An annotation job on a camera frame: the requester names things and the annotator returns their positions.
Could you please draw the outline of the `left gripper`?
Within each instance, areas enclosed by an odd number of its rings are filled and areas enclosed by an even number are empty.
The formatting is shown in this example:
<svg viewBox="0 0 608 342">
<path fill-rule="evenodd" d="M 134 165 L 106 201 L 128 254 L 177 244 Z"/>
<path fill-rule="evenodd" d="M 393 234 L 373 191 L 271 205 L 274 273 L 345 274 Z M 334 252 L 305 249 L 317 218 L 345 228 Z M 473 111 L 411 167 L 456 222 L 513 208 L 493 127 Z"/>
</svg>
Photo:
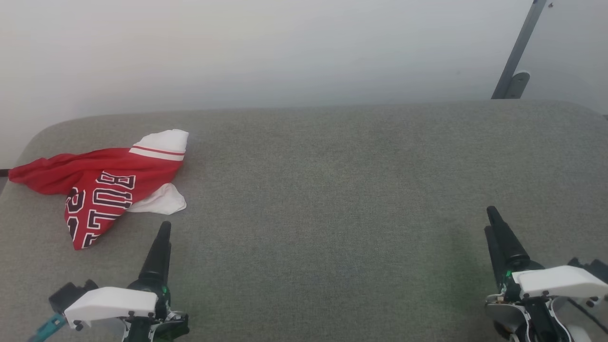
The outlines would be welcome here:
<svg viewBox="0 0 608 342">
<path fill-rule="evenodd" d="M 170 234 L 171 223 L 163 221 L 143 263 L 139 279 L 127 287 L 157 295 L 154 309 L 157 320 L 166 320 L 170 311 L 170 291 L 167 285 L 171 255 Z"/>
</svg>

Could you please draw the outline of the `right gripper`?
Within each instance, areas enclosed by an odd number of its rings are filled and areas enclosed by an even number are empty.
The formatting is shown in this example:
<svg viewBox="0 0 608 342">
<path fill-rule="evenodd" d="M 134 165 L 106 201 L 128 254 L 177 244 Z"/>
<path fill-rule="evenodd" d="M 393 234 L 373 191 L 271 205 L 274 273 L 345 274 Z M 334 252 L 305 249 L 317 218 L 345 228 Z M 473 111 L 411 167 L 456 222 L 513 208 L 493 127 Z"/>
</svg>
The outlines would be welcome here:
<svg viewBox="0 0 608 342">
<path fill-rule="evenodd" d="M 521 286 L 515 283 L 516 271 L 544 270 L 538 262 L 530 260 L 510 225 L 504 221 L 498 209 L 487 207 L 489 226 L 484 228 L 496 287 L 505 301 L 520 301 Z"/>
</svg>

